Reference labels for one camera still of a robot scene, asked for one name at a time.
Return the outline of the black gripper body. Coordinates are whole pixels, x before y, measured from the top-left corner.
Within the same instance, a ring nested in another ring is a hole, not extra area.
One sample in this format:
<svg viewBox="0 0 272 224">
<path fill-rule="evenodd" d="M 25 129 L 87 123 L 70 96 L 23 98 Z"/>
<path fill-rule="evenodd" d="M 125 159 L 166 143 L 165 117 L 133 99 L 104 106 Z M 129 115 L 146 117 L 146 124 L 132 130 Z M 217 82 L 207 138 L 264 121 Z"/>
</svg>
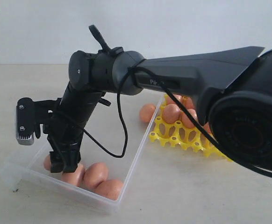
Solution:
<svg viewBox="0 0 272 224">
<path fill-rule="evenodd" d="M 77 113 L 54 112 L 56 122 L 48 128 L 47 140 L 53 151 L 58 152 L 63 159 L 62 152 L 80 151 L 85 128 L 84 115 Z"/>
</svg>

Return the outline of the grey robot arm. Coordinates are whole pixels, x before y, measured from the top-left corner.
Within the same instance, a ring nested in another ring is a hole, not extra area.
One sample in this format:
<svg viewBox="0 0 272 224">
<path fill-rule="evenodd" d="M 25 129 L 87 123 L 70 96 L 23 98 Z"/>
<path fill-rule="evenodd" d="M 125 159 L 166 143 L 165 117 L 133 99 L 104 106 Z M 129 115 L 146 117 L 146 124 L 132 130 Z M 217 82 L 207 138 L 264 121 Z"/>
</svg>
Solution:
<svg viewBox="0 0 272 224">
<path fill-rule="evenodd" d="M 215 53 L 145 59 L 136 51 L 104 47 L 76 51 L 69 83 L 44 127 L 53 172 L 75 171 L 85 125 L 102 96 L 134 96 L 143 89 L 189 97 L 199 130 L 237 164 L 272 178 L 272 50 L 250 46 Z"/>
</svg>

